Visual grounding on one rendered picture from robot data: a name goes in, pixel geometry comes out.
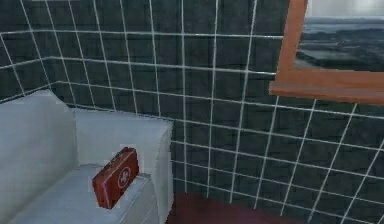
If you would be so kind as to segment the red first aid kit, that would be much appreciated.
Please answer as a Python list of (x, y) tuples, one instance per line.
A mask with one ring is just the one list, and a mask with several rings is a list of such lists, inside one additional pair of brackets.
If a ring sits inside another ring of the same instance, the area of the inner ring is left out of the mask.
[(98, 205), (111, 210), (138, 174), (136, 150), (124, 147), (92, 179)]

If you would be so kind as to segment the wooden framed window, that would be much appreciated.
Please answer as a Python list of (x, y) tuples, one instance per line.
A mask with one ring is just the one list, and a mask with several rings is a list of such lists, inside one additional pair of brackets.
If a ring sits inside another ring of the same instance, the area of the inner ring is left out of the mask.
[(384, 0), (289, 0), (269, 92), (384, 106)]

